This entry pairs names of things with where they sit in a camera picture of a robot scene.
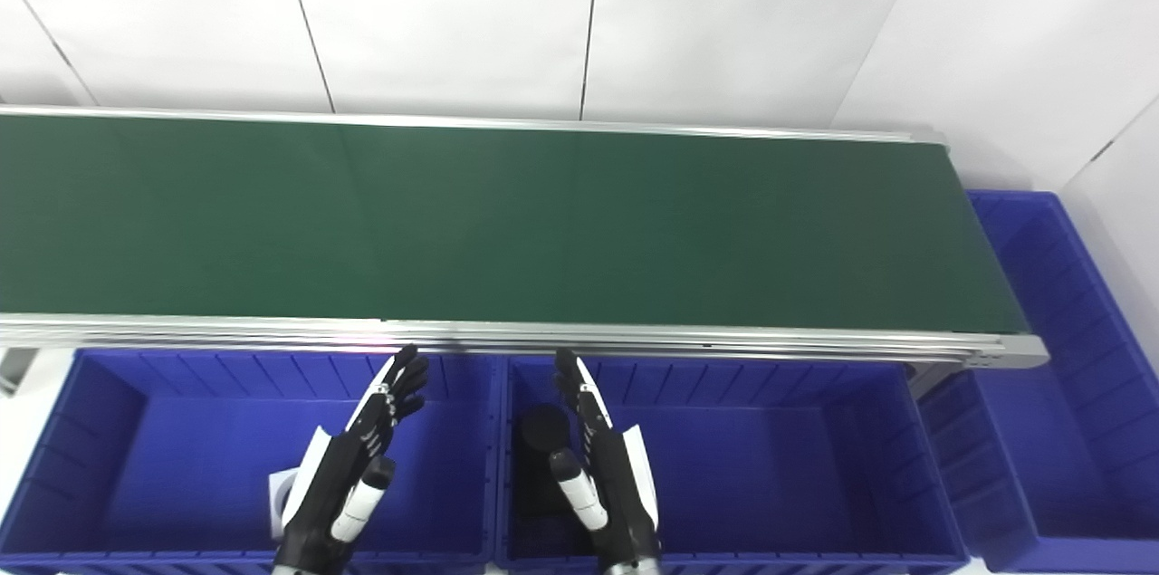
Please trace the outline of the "white and black left hand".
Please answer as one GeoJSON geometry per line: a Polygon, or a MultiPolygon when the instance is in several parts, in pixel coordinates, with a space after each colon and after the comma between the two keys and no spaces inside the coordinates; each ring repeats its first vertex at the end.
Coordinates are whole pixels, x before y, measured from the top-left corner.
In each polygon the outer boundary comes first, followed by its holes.
{"type": "Polygon", "coordinates": [[[389,357],[342,431],[318,427],[287,493],[274,574],[343,574],[392,485],[395,427],[424,405],[429,361],[408,344],[389,357]]]}

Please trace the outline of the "white and black right hand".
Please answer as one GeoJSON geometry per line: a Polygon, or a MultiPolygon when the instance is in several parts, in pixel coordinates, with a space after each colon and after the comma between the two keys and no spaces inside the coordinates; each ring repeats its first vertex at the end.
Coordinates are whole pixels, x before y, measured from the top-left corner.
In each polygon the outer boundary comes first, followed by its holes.
{"type": "Polygon", "coordinates": [[[659,574],[658,501],[640,425],[617,430],[586,365],[556,350],[554,383],[580,421],[583,456],[559,447],[548,468],[591,538],[600,574],[659,574]]]}

